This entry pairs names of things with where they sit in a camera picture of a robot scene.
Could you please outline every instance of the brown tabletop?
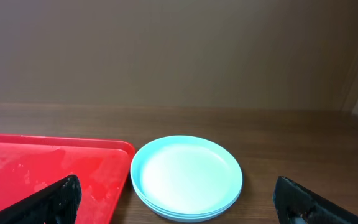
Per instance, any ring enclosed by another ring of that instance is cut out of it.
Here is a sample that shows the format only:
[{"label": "brown tabletop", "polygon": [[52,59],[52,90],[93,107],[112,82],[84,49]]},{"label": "brown tabletop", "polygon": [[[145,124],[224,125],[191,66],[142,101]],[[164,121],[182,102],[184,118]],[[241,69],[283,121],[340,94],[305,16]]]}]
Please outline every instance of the brown tabletop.
[{"label": "brown tabletop", "polygon": [[[199,136],[226,148],[244,174],[237,202],[210,223],[278,223],[280,175],[358,215],[358,119],[341,113],[0,104],[0,133],[122,139],[137,149],[162,136]],[[171,222],[127,181],[112,223]]]}]

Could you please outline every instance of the wall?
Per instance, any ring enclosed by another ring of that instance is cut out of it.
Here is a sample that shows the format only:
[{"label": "wall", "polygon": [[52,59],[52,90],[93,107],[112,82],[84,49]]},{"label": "wall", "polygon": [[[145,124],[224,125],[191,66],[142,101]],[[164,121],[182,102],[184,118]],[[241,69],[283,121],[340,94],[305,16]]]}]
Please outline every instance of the wall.
[{"label": "wall", "polygon": [[339,110],[358,1],[0,0],[0,101]]}]

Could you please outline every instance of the tray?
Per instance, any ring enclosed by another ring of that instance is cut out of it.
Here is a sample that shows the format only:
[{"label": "tray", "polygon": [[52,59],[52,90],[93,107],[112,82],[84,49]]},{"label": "tray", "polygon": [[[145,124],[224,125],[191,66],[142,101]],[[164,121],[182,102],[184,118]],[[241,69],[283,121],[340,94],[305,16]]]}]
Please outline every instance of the tray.
[{"label": "tray", "polygon": [[75,174],[76,223],[109,223],[134,155],[125,141],[0,134],[0,210]]}]

